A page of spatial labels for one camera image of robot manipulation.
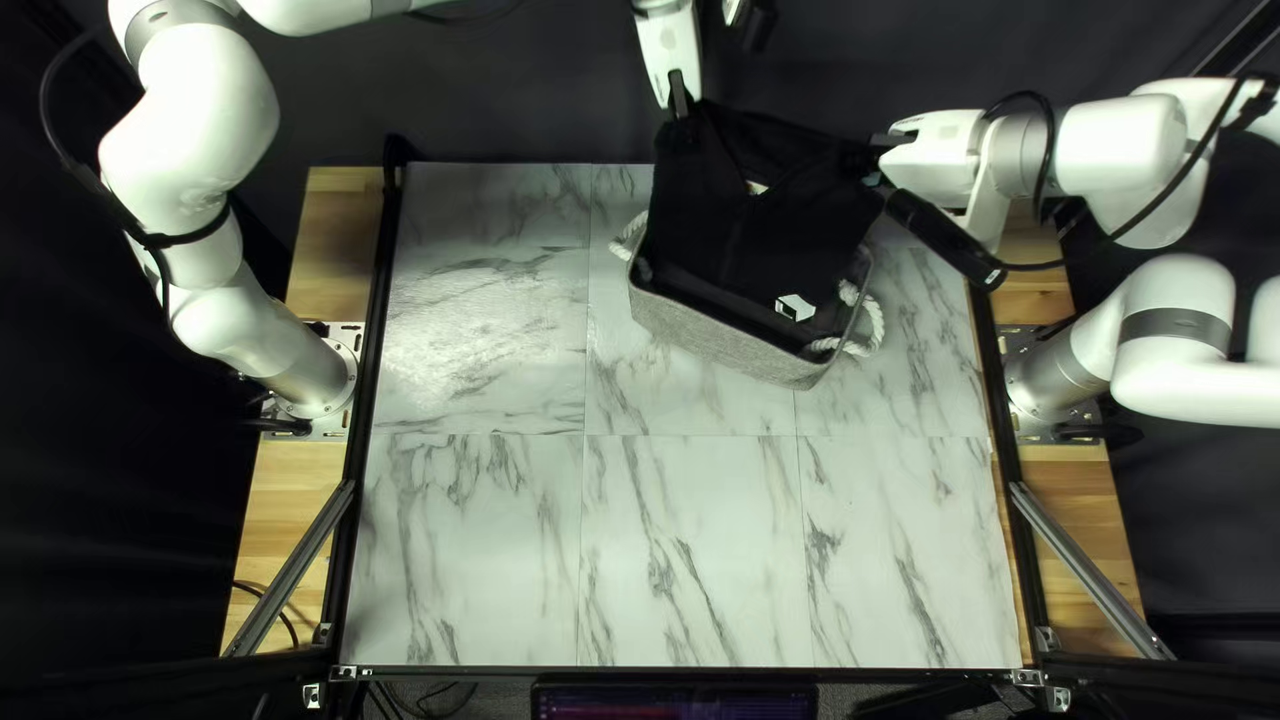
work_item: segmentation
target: mounting plate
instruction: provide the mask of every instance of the mounting plate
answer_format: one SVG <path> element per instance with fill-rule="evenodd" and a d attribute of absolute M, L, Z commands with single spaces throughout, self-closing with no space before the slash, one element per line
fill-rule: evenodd
<path fill-rule="evenodd" d="M 1036 331 L 1043 325 L 996 325 L 1000 355 L 1011 356 L 1018 352 L 1029 352 L 1038 341 Z M 1014 434 L 1018 445 L 1098 445 L 1098 437 L 1070 437 L 1062 438 L 1055 433 L 1061 423 L 1046 423 L 1034 415 L 1023 413 L 1012 402 L 1009 404 L 1009 414 L 1014 420 Z M 1070 425 L 1101 425 L 1102 413 L 1098 410 L 1096 400 L 1084 402 L 1070 409 Z"/>
<path fill-rule="evenodd" d="M 312 327 L 316 325 L 316 323 L 308 324 Z M 360 357 L 365 350 L 365 323 L 323 322 L 320 325 L 320 332 L 321 336 L 325 337 L 325 342 L 333 345 L 340 355 L 349 355 L 355 359 L 356 365 L 351 369 L 355 375 L 357 372 L 356 368 L 358 368 L 360 364 Z M 351 413 L 355 395 L 351 395 L 347 401 L 338 406 L 333 413 L 312 419 L 311 434 L 308 436 L 298 437 L 293 433 L 269 430 L 262 433 L 262 439 L 282 442 L 347 442 L 347 433 L 351 430 Z M 261 416 L 280 420 L 294 419 L 294 416 L 289 415 L 285 410 L 285 404 L 278 397 L 270 397 L 262 402 Z"/>

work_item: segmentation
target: black background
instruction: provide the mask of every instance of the black background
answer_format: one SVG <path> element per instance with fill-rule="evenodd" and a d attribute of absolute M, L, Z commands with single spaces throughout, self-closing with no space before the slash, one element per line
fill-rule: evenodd
<path fill-rule="evenodd" d="M 242 397 L 164 333 L 123 242 L 59 172 L 35 87 L 74 28 L 56 18 L 59 5 L 18 5 L 20 19 L 0 24 L 0 309 L 10 341 L 0 562 L 14 588 L 0 593 L 12 623 L 5 661 L 40 674 L 212 656 L 252 462 L 253 437 L 232 424 Z M 104 0 L 61 5 L 88 26 L 105 18 Z M 759 56 L 704 24 L 707 95 L 856 137 L 1019 88 L 1070 104 L 1185 74 L 1253 3 L 780 5 Z M 718 3 L 704 14 L 718 15 Z M 385 18 L 310 38 L 246 19 L 244 35 L 283 122 L 241 197 L 284 245 L 307 168 L 376 164 L 389 131 L 435 158 L 643 161 L 663 119 L 623 0 L 527 0 L 492 26 Z M 137 88 L 110 40 L 65 78 L 63 132 L 91 158 Z M 1280 273 L 1277 160 L 1258 138 L 1224 137 L 1201 218 L 1175 247 L 1228 263 L 1242 302 Z M 271 254 L 269 238 L 246 242 Z M 1082 309 L 1138 261 L 1117 251 L 1073 272 Z M 278 268 L 255 266 L 278 287 Z M 1114 460 L 1148 611 L 1280 612 L 1280 436 L 1134 423 L 1148 439 Z M 1203 656 L 1272 652 L 1169 639 Z"/>

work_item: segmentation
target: black cable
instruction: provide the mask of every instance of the black cable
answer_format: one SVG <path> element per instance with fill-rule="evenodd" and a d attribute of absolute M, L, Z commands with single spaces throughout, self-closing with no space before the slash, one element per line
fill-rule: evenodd
<path fill-rule="evenodd" d="M 169 261 L 165 260 L 164 251 L 161 250 L 150 250 L 150 252 L 151 259 L 156 264 L 156 274 L 160 275 L 160 309 L 164 311 L 164 327 L 169 328 L 169 333 L 173 334 L 173 316 L 169 315 L 169 281 L 172 277 L 169 274 Z"/>
<path fill-rule="evenodd" d="M 49 65 L 45 67 L 44 74 L 40 76 L 40 91 L 37 94 L 37 104 L 40 108 L 40 126 L 45 131 L 45 138 L 49 140 L 49 145 L 50 147 L 54 149 L 54 152 L 58 155 L 58 161 L 61 163 L 63 169 L 70 173 L 72 176 L 82 178 L 82 182 L 84 173 L 92 174 L 92 170 L 90 170 L 81 163 L 77 163 L 76 159 L 72 156 L 72 154 L 67 151 L 67 146 L 63 145 L 63 141 L 58 137 L 58 133 L 54 132 L 52 115 L 49 111 L 49 95 L 50 90 L 54 86 L 54 78 L 58 77 L 59 70 L 63 69 L 63 65 L 67 64 L 67 60 L 69 60 L 72 55 L 78 53 L 81 47 L 83 47 L 91 40 L 93 40 L 93 36 L 97 35 L 101 29 L 102 29 L 101 26 L 86 29 L 84 32 L 76 36 L 74 40 L 68 42 L 61 50 L 59 50 L 58 54 L 54 55 L 54 59 L 49 61 Z M 164 254 L 160 250 L 148 249 L 148 251 L 151 252 L 151 258 L 155 260 L 156 274 L 159 275 L 160 279 L 160 307 L 164 310 L 164 324 L 166 328 L 169 328 L 169 332 L 172 333 L 173 325 L 170 324 L 169 319 L 170 318 L 169 284 L 172 275 L 169 274 L 169 263 L 165 261 Z"/>
<path fill-rule="evenodd" d="M 429 697 L 435 697 L 435 696 L 438 696 L 440 693 L 449 692 L 451 689 L 453 689 L 454 687 L 457 687 L 457 684 L 458 684 L 457 682 L 444 683 L 443 687 L 439 687 L 439 688 L 436 688 L 434 691 L 428 692 L 426 694 L 419 697 L 417 701 L 415 701 L 415 702 L 421 702 L 421 701 L 424 701 L 424 700 L 426 700 Z M 401 697 L 399 691 L 396 691 L 394 688 L 396 688 L 394 684 L 392 684 L 392 685 L 388 685 L 385 683 L 383 684 L 383 691 L 385 691 L 387 694 L 390 697 L 392 703 L 394 703 L 397 707 L 399 707 L 404 712 L 410 714 L 411 716 L 417 717 L 419 720 L 431 720 L 430 715 L 422 715 L 421 710 L 417 710 L 412 705 L 410 705 L 410 702 L 407 700 L 404 700 L 403 697 Z"/>
<path fill-rule="evenodd" d="M 1044 155 L 1041 156 L 1039 172 L 1036 174 L 1036 190 L 1032 193 L 1032 208 L 1036 211 L 1036 223 L 1041 222 L 1041 202 L 1044 199 L 1044 184 L 1048 182 L 1048 170 L 1053 164 L 1053 151 L 1057 147 L 1057 117 L 1053 114 L 1053 105 L 1034 90 L 1019 90 L 1018 92 L 1010 92 L 1009 95 L 1001 97 L 995 105 L 987 109 L 982 114 L 982 119 L 989 120 L 996 113 L 1004 109 L 1005 105 L 1027 97 L 1034 100 L 1039 106 L 1041 115 L 1044 118 Z"/>
<path fill-rule="evenodd" d="M 262 392 L 260 392 L 260 393 L 255 395 L 253 397 L 251 397 L 248 400 L 248 402 L 244 404 L 244 406 L 250 407 L 250 406 L 257 405 L 259 402 L 266 402 L 268 400 L 271 400 L 273 397 L 275 397 L 274 392 L 271 392 L 269 389 L 264 389 Z"/>
<path fill-rule="evenodd" d="M 480 13 L 479 15 L 449 18 L 445 15 L 434 15 L 425 10 L 411 10 L 406 15 L 413 18 L 415 20 L 422 20 L 424 23 L 430 23 L 439 27 L 466 27 L 484 24 L 489 22 L 497 22 L 502 18 L 516 12 L 517 8 L 525 4 L 525 0 L 511 0 L 504 8 L 498 8 L 489 13 Z"/>
<path fill-rule="evenodd" d="M 417 698 L 417 703 L 416 705 L 417 705 L 417 708 L 421 710 L 422 714 L 426 715 L 428 717 L 430 717 L 431 720 L 444 720 L 445 717 L 453 717 L 463 707 L 466 707 L 467 703 L 471 702 L 471 698 L 475 697 L 477 689 L 480 689 L 480 683 L 471 683 L 471 689 L 467 691 L 467 694 L 462 698 L 462 702 L 457 703 L 456 706 L 453 706 L 452 710 L 449 710 L 448 712 L 444 712 L 443 715 L 431 712 L 430 710 L 428 710 L 426 707 L 422 706 L 422 701 L 425 701 L 426 698 L 431 697 L 429 694 Z"/>
<path fill-rule="evenodd" d="M 257 588 L 255 588 L 252 585 L 244 584 L 241 580 L 232 580 L 232 587 L 236 588 L 236 589 L 244 591 L 244 592 L 247 592 L 250 594 L 255 594 L 255 596 L 257 596 L 259 600 L 262 600 L 262 594 L 264 594 L 262 591 L 260 591 L 260 589 L 257 589 Z M 298 643 L 298 633 L 297 633 L 297 630 L 293 629 L 293 623 L 289 623 L 289 619 L 285 618 L 283 610 L 280 611 L 280 621 L 284 623 L 284 629 L 289 630 L 289 638 L 293 639 L 293 650 L 298 650 L 300 647 L 302 647 L 301 643 Z M 261 703 L 264 701 L 259 701 L 259 706 L 260 706 L 259 710 L 260 711 L 261 711 Z"/>
<path fill-rule="evenodd" d="M 404 716 L 401 715 L 399 708 L 396 707 L 396 701 L 392 700 L 392 693 L 387 692 L 387 687 L 379 683 L 378 680 L 374 680 L 374 689 L 383 692 L 383 697 L 387 698 L 387 702 L 390 703 L 392 711 L 396 712 L 396 720 L 404 720 Z"/>
<path fill-rule="evenodd" d="M 262 711 L 266 710 L 266 701 L 270 697 L 270 693 L 262 693 L 262 697 L 257 698 L 257 707 L 253 708 L 253 717 L 250 720 L 260 720 L 260 717 L 262 717 Z"/>
<path fill-rule="evenodd" d="M 49 145 L 52 146 L 54 152 L 58 154 L 58 159 L 63 163 L 63 168 L 68 172 L 74 167 L 76 160 L 72 158 L 70 152 L 67 151 L 67 147 L 63 146 L 58 135 L 54 133 L 54 123 L 49 114 L 49 88 L 52 87 L 54 77 L 58 74 L 58 70 L 67 64 L 67 60 L 70 59 L 72 55 L 79 51 L 79 49 L 83 47 L 90 40 L 93 40 L 93 36 L 97 35 L 99 29 L 100 28 L 96 27 L 86 29 L 79 33 L 76 40 L 68 42 L 65 47 L 54 55 L 54 59 L 45 67 L 45 73 L 40 77 L 40 124 L 44 127 L 45 137 L 49 140 Z"/>
<path fill-rule="evenodd" d="M 374 705 L 378 706 L 378 712 L 381 714 L 383 720 L 392 720 L 390 714 L 387 712 L 385 707 L 383 707 L 383 701 L 378 700 L 378 693 L 369 693 L 369 698 L 372 700 Z"/>
<path fill-rule="evenodd" d="M 293 433 L 298 437 L 311 434 L 311 420 L 280 420 L 278 418 L 244 418 L 239 421 L 246 428 L 255 428 L 264 433 Z"/>

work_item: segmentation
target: gray fabric basket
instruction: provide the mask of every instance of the gray fabric basket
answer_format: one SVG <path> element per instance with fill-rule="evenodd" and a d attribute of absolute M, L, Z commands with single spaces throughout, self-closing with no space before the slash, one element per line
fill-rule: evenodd
<path fill-rule="evenodd" d="M 860 247 L 860 252 L 868 261 L 869 277 L 870 251 L 864 245 Z M 822 361 L 808 360 L 669 297 L 636 287 L 631 282 L 631 270 L 639 258 L 637 247 L 627 263 L 631 318 L 659 341 L 684 347 L 699 357 L 732 368 L 753 378 L 791 389 L 812 388 L 831 369 L 831 364 L 842 355 L 840 348 L 836 348 L 823 354 Z M 865 293 L 867 278 L 861 278 L 859 288 L 861 293 Z M 849 324 L 845 327 L 841 345 L 849 338 L 854 323 L 858 322 L 861 301 L 863 295 L 859 295 L 854 311 L 849 316 Z"/>

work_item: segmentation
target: metal bracket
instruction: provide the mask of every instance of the metal bracket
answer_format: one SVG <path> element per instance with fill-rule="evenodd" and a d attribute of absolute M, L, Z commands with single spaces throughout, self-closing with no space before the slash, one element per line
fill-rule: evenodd
<path fill-rule="evenodd" d="M 347 359 L 348 382 L 356 380 L 356 374 L 360 366 L 360 357 L 365 350 L 365 323 L 320 323 L 323 325 L 323 333 L 325 334 L 325 342 L 332 345 L 339 355 Z M 293 433 L 283 432 L 265 432 L 262 433 L 262 439 L 282 441 L 282 442 L 347 442 L 347 433 L 351 429 L 351 414 L 355 406 L 355 395 L 347 398 L 346 402 L 335 407 L 328 415 L 321 418 L 315 418 L 311 420 L 311 433 L 303 437 L 298 437 Z M 262 402 L 262 418 L 279 419 L 279 420 L 293 420 L 294 415 L 289 414 L 289 405 L 278 398 L 270 397 Z"/>
<path fill-rule="evenodd" d="M 320 710 L 320 683 L 302 685 L 302 707 Z"/>
<path fill-rule="evenodd" d="M 312 647 L 329 647 L 329 633 L 333 632 L 333 623 L 320 623 L 311 633 Z"/>
<path fill-rule="evenodd" d="M 1015 667 L 1009 671 L 1009 680 L 1020 688 L 1043 688 L 1044 674 L 1039 670 Z"/>
<path fill-rule="evenodd" d="M 1032 630 L 1032 639 L 1039 652 L 1056 652 L 1062 650 L 1062 642 L 1057 639 L 1057 633 L 1048 625 L 1037 625 Z"/>
<path fill-rule="evenodd" d="M 357 667 L 355 665 L 334 665 L 329 669 L 330 683 L 349 683 L 356 679 Z"/>
<path fill-rule="evenodd" d="M 1102 574 L 1102 570 L 1089 559 L 1084 548 L 1071 538 L 1066 528 L 1057 524 L 1057 520 L 1050 515 L 1048 510 L 1044 509 L 1039 498 L 1036 497 L 1036 493 L 1025 483 L 1010 483 L 1009 497 L 1014 501 L 1018 511 L 1036 529 L 1036 533 L 1053 548 L 1053 552 L 1057 553 L 1071 574 L 1080 580 L 1080 584 L 1089 593 L 1089 598 L 1102 610 L 1102 614 L 1116 632 L 1129 641 L 1147 660 L 1178 660 L 1160 639 L 1160 635 L 1152 632 L 1142 615 L 1129 605 L 1129 601 Z"/>
<path fill-rule="evenodd" d="M 259 598 L 257 605 L 253 606 L 236 637 L 232 638 L 230 644 L 227 646 L 223 657 L 243 657 L 257 652 L 266 632 L 275 623 L 275 616 L 288 602 L 289 596 L 302 580 L 302 575 L 311 566 L 311 561 L 320 552 L 324 541 L 351 505 L 355 489 L 356 482 L 351 479 L 343 480 L 334 488 L 333 495 L 325 501 L 311 525 L 302 533 L 302 539 L 293 547 L 293 552 L 284 560 L 284 565 L 280 566 L 266 592 Z"/>
<path fill-rule="evenodd" d="M 1066 712 L 1071 707 L 1071 691 L 1066 688 L 1044 688 L 1048 693 L 1048 711 Z"/>
<path fill-rule="evenodd" d="M 1030 352 L 1032 346 L 1037 342 L 1033 331 L 1039 328 L 1041 325 L 997 325 L 996 332 L 998 334 L 996 342 L 1000 345 L 1000 355 L 1009 356 L 1019 352 Z M 1098 409 L 1096 400 L 1085 400 L 1071 407 L 1068 413 L 1071 416 L 1069 423 L 1073 428 L 1075 425 L 1102 424 L 1102 411 Z M 1059 438 L 1053 432 L 1059 423 L 1048 423 L 1034 415 L 1023 413 L 1012 402 L 1009 404 L 1009 415 L 1014 420 L 1014 434 L 1018 437 L 1018 445 L 1098 445 L 1102 442 L 1097 437 Z"/>
<path fill-rule="evenodd" d="M 1044 703 L 1048 706 L 1050 712 L 1066 712 L 1071 707 L 1071 691 L 1070 688 L 1060 688 L 1048 684 L 1048 678 L 1044 673 L 1036 669 L 1014 669 L 1009 671 L 1009 679 L 1012 684 L 1020 688 L 1037 688 L 1044 691 Z"/>

